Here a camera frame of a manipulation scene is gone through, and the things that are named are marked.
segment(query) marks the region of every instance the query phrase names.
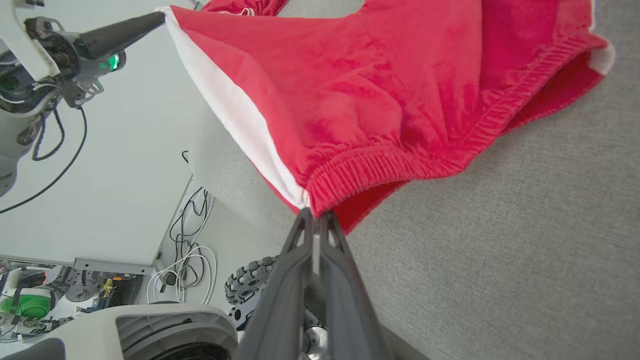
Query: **red cloth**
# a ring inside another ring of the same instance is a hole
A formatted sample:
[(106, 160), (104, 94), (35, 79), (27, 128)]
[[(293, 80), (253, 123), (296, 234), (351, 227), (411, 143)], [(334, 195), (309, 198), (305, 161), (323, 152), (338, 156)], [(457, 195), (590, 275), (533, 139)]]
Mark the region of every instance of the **red cloth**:
[[(612, 62), (590, 0), (368, 0), (342, 19), (173, 13), (264, 117), (279, 159), (243, 147), (254, 165), (290, 206), (333, 208), (346, 231), (408, 181), (458, 174), (496, 137), (571, 104)], [(255, 135), (220, 118), (236, 140)]]
[(201, 11), (226, 12), (234, 15), (275, 16), (287, 4), (287, 0), (211, 0)]

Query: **elastic waistband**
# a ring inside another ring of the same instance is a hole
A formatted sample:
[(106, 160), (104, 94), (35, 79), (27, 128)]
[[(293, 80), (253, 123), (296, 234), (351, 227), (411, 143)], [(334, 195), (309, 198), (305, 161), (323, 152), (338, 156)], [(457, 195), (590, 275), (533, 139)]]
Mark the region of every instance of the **elastic waistband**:
[(340, 201), (380, 184), (434, 179), (463, 171), (500, 135), (511, 118), (542, 86), (578, 54), (602, 46), (602, 39), (583, 34), (566, 37), (532, 63), (523, 80), (490, 106), (467, 135), (442, 153), (428, 156), (390, 145), (350, 149), (318, 166), (305, 186), (318, 215)]

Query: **green light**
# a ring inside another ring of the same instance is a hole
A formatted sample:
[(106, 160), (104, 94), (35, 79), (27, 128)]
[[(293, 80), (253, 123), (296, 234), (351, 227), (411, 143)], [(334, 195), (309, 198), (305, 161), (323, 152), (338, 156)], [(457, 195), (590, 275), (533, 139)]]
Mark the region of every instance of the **green light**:
[(119, 64), (120, 64), (120, 55), (115, 54), (109, 58), (109, 67), (111, 68), (111, 71), (115, 71), (118, 68)]

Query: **black cable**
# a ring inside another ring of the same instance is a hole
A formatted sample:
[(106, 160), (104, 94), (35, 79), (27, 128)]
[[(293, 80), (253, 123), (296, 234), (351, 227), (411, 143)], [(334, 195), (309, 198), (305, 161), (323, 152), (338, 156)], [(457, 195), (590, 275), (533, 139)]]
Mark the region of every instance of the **black cable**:
[(54, 186), (58, 180), (60, 180), (61, 177), (63, 177), (65, 175), (65, 173), (67, 172), (67, 170), (69, 170), (69, 168), (71, 167), (71, 165), (74, 164), (75, 160), (77, 159), (78, 155), (80, 155), (80, 151), (82, 150), (83, 146), (84, 146), (84, 141), (86, 140), (86, 115), (84, 114), (84, 109), (82, 109), (82, 107), (79, 108), (80, 112), (82, 113), (82, 118), (83, 118), (83, 122), (84, 122), (84, 134), (82, 136), (82, 142), (80, 143), (80, 146), (78, 147), (78, 150), (76, 151), (76, 154), (74, 155), (74, 157), (71, 159), (71, 161), (69, 161), (69, 164), (67, 165), (67, 167), (64, 168), (64, 170), (62, 170), (62, 172), (51, 182), (51, 184), (47, 185), (44, 189), (40, 190), (38, 193), (36, 193), (34, 196), (17, 203), (16, 205), (13, 206), (9, 206), (6, 209), (2, 209), (0, 210), (0, 214), (6, 213), (7, 211), (13, 210), (15, 208), (18, 208), (19, 206), (25, 205), (27, 202), (37, 198), (38, 196), (42, 195), (44, 192), (46, 192), (48, 189), (50, 189), (52, 186)]
[(46, 154), (45, 156), (42, 156), (41, 158), (38, 157), (38, 151), (40, 150), (40, 145), (42, 144), (42, 139), (44, 138), (44, 131), (45, 131), (46, 120), (43, 119), (40, 136), (38, 137), (36, 144), (33, 146), (33, 155), (31, 156), (31, 159), (33, 161), (41, 161), (41, 160), (46, 160), (50, 158), (53, 154), (56, 153), (56, 151), (60, 149), (60, 147), (62, 146), (62, 143), (65, 141), (65, 128), (62, 126), (62, 121), (60, 121), (60, 115), (58, 114), (57, 108), (53, 109), (53, 115), (56, 117), (56, 122), (58, 123), (58, 128), (60, 129), (60, 142), (48, 154)]
[[(9, 299), (11, 299), (12, 302), (15, 302), (15, 298), (13, 298), (13, 297), (11, 297), (9, 295), (0, 294), (0, 296), (8, 297)], [(16, 316), (22, 316), (22, 305), (20, 305), (20, 301), (18, 301), (18, 307), (20, 308), (20, 315), (16, 315)], [(0, 338), (2, 338), (4, 335), (7, 335), (9, 332), (12, 332), (15, 329), (16, 326), (18, 326), (18, 323), (13, 325), (13, 327), (11, 329), (5, 331), (4, 334), (0, 334)]]
[[(185, 203), (183, 209), (182, 209), (182, 213), (180, 214), (180, 216), (175, 219), (175, 221), (173, 222), (173, 224), (171, 225), (171, 227), (169, 228), (169, 238), (171, 240), (173, 240), (174, 245), (175, 245), (175, 256), (174, 256), (174, 260), (173, 262), (177, 262), (178, 258), (184, 258), (185, 253), (184, 253), (184, 243), (188, 243), (188, 249), (187, 249), (187, 253), (191, 252), (191, 250), (193, 250), (194, 247), (198, 247), (199, 245), (197, 243), (191, 243), (188, 240), (185, 240), (185, 237), (187, 236), (193, 236), (195, 234), (198, 233), (198, 231), (202, 228), (202, 226), (204, 225), (204, 220), (206, 220), (206, 216), (207, 216), (207, 209), (208, 204), (209, 204), (209, 192), (207, 190), (204, 190), (204, 201), (202, 204), (202, 207), (200, 208), (200, 212), (198, 212), (198, 209), (196, 207), (196, 203), (193, 200), (201, 191), (203, 190), (202, 186), (199, 187), (198, 190), (196, 190), (196, 192), (194, 192), (189, 199), (187, 200), (187, 203)], [(191, 208), (193, 209), (193, 212), (197, 215), (197, 216), (202, 216), (203, 214), (205, 215), (205, 219), (203, 220), (203, 224), (200, 225), (200, 227), (198, 228), (197, 231), (195, 231), (194, 233), (191, 234), (186, 234), (184, 231), (184, 214), (186, 214), (187, 209), (189, 208), (189, 205), (191, 206)], [(173, 228), (175, 228), (175, 226), (178, 224), (178, 222), (180, 222), (180, 233), (178, 235), (176, 235), (175, 239), (173, 238)], [(198, 249), (198, 253), (200, 255), (202, 255), (202, 250)], [(182, 263), (182, 268), (184, 269), (184, 272), (182, 274), (179, 274), (179, 276), (182, 277), (182, 280), (186, 280), (187, 274), (188, 274), (188, 270), (191, 270), (193, 272), (193, 275), (195, 276), (195, 280), (185, 286), (183, 286), (182, 288), (190, 288), (190, 287), (194, 287), (200, 284), (200, 282), (202, 281), (202, 279), (204, 278), (204, 271), (205, 271), (205, 264), (204, 264), (204, 259), (200, 258), (200, 264), (202, 266), (202, 271), (200, 273), (200, 276), (198, 276), (197, 272), (195, 271), (195, 269), (193, 268), (193, 266), (191, 266), (189, 264), (189, 261), (191, 260), (191, 258), (187, 258), (183, 261)], [(174, 265), (173, 266), (173, 270), (175, 272), (178, 272), (178, 266)]]

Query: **wheel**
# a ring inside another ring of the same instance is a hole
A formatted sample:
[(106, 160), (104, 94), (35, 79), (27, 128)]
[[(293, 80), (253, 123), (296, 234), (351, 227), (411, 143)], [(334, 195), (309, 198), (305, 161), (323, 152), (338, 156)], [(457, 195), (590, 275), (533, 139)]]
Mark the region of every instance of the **wheel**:
[(225, 283), (229, 304), (244, 302), (255, 293), (258, 285), (266, 283), (278, 258), (279, 256), (273, 256), (252, 261), (231, 274)]

